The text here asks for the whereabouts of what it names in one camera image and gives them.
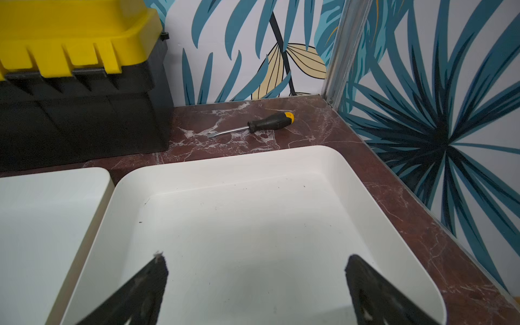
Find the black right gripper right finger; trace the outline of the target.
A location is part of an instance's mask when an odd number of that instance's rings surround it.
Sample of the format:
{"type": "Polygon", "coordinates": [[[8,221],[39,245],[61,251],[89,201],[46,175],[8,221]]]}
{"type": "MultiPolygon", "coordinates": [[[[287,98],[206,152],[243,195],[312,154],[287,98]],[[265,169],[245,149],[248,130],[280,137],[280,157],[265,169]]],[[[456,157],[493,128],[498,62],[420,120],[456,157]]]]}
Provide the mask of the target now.
{"type": "Polygon", "coordinates": [[[437,324],[359,255],[349,257],[345,277],[358,324],[437,324]]]}

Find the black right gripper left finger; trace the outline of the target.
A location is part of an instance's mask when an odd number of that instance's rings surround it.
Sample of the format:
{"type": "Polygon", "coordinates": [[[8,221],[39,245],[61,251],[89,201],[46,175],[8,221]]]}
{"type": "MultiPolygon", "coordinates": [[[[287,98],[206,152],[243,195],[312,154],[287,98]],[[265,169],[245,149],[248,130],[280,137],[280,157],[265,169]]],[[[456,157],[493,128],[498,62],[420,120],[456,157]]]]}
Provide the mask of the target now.
{"type": "Polygon", "coordinates": [[[164,256],[155,254],[138,273],[79,323],[156,324],[168,275],[164,256]]]}

